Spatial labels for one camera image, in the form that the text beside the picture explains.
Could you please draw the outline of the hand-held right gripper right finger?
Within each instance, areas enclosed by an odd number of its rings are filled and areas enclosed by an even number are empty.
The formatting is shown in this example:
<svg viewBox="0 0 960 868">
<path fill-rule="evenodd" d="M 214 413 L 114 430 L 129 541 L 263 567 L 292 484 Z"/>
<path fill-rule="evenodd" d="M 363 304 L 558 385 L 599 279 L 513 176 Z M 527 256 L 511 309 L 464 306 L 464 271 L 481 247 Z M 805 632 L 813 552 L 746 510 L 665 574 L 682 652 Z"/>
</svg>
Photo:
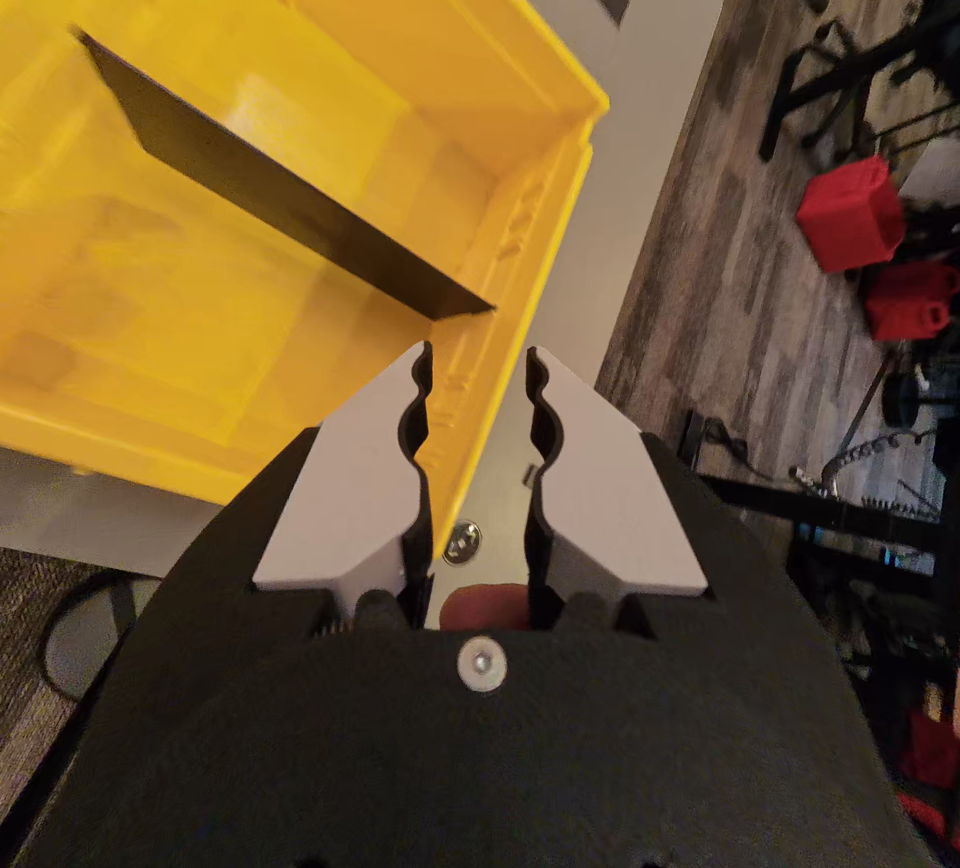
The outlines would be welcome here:
<svg viewBox="0 0 960 868">
<path fill-rule="evenodd" d="M 525 390 L 542 459 L 525 524 L 531 619 L 579 595 L 612 617 L 640 595 L 702 598 L 707 575 L 641 430 L 541 346 L 527 350 Z"/>
</svg>

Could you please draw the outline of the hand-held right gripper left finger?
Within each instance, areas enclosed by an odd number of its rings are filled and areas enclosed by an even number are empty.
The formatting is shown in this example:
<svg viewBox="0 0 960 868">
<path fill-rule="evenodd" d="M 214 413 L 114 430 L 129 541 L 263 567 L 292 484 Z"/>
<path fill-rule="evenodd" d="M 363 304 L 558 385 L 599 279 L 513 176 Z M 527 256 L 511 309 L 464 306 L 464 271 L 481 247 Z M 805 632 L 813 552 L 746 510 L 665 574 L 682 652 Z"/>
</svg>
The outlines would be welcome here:
<svg viewBox="0 0 960 868">
<path fill-rule="evenodd" d="M 432 387 L 433 346 L 417 342 L 320 423 L 253 574 L 258 590 L 327 590 L 337 606 L 421 590 L 434 534 L 416 455 Z"/>
</svg>

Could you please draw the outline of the yellow plastic bin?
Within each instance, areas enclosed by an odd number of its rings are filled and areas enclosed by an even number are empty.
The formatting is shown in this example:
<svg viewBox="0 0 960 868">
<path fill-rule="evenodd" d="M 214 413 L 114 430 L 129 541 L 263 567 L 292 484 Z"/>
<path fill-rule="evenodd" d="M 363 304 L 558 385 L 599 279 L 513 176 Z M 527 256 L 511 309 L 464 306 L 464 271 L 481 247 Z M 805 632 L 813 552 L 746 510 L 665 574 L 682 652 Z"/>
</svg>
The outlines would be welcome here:
<svg viewBox="0 0 960 868">
<path fill-rule="evenodd" d="M 144 151 L 75 28 L 494 305 L 438 322 Z M 609 98 L 527 0 L 2 0 L 2 447 L 225 504 L 411 346 L 450 535 Z"/>
</svg>

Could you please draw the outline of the round metal table fitting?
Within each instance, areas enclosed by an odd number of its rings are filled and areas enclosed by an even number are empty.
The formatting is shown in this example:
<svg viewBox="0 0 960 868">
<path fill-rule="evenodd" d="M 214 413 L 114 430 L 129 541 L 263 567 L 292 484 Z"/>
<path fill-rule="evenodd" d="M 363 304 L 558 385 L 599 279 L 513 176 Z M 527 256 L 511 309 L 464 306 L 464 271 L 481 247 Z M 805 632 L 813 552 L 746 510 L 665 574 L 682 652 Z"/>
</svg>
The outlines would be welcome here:
<svg viewBox="0 0 960 868">
<path fill-rule="evenodd" d="M 451 529 L 441 559 L 450 567 L 462 567 L 474 560 L 482 544 L 479 525 L 467 518 L 459 519 Z"/>
</svg>

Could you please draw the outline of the round floor cover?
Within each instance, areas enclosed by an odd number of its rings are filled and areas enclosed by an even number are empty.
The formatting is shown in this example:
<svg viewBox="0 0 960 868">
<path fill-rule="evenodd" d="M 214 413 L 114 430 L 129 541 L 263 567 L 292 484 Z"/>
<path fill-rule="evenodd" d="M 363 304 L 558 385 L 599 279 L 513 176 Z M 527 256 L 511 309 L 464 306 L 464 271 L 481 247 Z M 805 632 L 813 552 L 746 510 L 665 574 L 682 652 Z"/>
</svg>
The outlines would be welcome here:
<svg viewBox="0 0 960 868">
<path fill-rule="evenodd" d="M 109 569 L 71 589 L 41 637 L 39 661 L 47 684 L 80 702 L 160 585 L 156 577 Z"/>
</svg>

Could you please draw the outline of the black bin divider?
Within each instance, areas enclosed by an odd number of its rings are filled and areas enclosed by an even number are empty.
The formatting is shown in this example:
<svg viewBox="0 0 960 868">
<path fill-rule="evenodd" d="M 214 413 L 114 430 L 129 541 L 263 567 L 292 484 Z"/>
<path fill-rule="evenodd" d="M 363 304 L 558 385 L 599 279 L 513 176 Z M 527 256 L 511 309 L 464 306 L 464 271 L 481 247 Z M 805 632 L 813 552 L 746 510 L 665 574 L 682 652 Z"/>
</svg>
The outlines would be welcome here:
<svg viewBox="0 0 960 868">
<path fill-rule="evenodd" d="M 89 33 L 73 34 L 151 157 L 431 321 L 495 310 Z"/>
</svg>

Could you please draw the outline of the red plastic bin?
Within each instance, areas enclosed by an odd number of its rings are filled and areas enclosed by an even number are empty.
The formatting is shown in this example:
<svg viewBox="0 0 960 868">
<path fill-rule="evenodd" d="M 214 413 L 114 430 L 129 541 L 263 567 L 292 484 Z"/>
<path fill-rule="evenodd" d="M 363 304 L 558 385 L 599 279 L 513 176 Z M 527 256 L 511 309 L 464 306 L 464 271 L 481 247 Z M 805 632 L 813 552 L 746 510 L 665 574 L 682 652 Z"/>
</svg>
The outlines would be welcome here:
<svg viewBox="0 0 960 868">
<path fill-rule="evenodd" d="M 891 262 L 906 235 L 904 206 L 879 154 L 811 178 L 796 222 L 827 275 Z"/>
<path fill-rule="evenodd" d="M 899 757 L 896 790 L 904 812 L 938 842 L 958 850 L 959 740 L 951 721 L 922 709 L 907 715 L 907 743 Z"/>
<path fill-rule="evenodd" d="M 951 320 L 959 272 L 939 260 L 886 267 L 871 286 L 865 310 L 873 342 L 936 337 Z"/>
</svg>

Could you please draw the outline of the white sheet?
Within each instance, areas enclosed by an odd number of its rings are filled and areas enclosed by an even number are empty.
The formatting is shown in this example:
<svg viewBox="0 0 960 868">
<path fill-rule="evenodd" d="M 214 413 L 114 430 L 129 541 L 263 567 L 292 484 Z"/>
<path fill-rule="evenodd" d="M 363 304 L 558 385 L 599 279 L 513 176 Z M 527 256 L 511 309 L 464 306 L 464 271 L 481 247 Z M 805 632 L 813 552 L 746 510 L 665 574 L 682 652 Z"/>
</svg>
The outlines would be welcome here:
<svg viewBox="0 0 960 868">
<path fill-rule="evenodd" d="M 926 144 L 898 195 L 914 205 L 959 205 L 959 138 L 939 137 Z"/>
</svg>

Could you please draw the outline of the black office chair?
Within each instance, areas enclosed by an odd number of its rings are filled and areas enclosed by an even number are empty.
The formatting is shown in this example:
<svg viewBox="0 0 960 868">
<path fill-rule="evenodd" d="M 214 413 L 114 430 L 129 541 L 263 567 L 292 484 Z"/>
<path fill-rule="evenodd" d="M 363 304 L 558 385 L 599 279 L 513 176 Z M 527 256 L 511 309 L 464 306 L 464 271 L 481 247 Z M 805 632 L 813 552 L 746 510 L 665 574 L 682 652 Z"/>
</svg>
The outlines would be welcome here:
<svg viewBox="0 0 960 868">
<path fill-rule="evenodd" d="M 925 114 L 873 131 L 870 138 L 874 141 L 958 109 L 959 0 L 920 0 L 911 22 L 870 48 L 858 46 L 839 19 L 822 23 L 810 42 L 795 49 L 783 62 L 758 146 L 759 159 L 763 163 L 773 159 L 786 118 L 832 95 L 837 96 L 834 105 L 821 124 L 802 137 L 801 146 L 816 146 L 851 109 L 850 144 L 839 159 L 858 154 L 867 142 L 864 128 L 873 81 L 896 62 L 900 67 L 890 77 L 891 87 L 901 87 L 926 73 L 936 88 L 949 93 L 950 99 Z"/>
</svg>

